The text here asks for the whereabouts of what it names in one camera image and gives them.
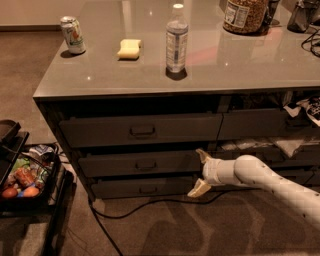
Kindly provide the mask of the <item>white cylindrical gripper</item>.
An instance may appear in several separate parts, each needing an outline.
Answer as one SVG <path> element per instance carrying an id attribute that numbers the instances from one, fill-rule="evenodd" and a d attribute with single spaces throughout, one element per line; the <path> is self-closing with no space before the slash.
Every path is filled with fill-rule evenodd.
<path id="1" fill-rule="evenodd" d="M 197 198 L 207 193 L 211 186 L 236 185 L 238 179 L 234 174 L 234 160 L 222 160 L 212 158 L 210 154 L 202 149 L 197 149 L 203 166 L 203 179 L 198 179 L 194 187 L 188 192 L 190 198 Z"/>

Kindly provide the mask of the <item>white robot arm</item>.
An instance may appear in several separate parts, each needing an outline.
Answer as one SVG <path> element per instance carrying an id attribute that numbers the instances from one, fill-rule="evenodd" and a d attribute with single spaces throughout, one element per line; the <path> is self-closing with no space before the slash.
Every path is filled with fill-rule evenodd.
<path id="1" fill-rule="evenodd" d="M 187 194 L 197 198 L 212 187 L 233 185 L 259 188 L 274 195 L 316 229 L 320 229 L 320 194 L 274 172 L 255 156 L 242 155 L 235 160 L 213 158 L 197 149 L 203 164 L 202 177 Z"/>

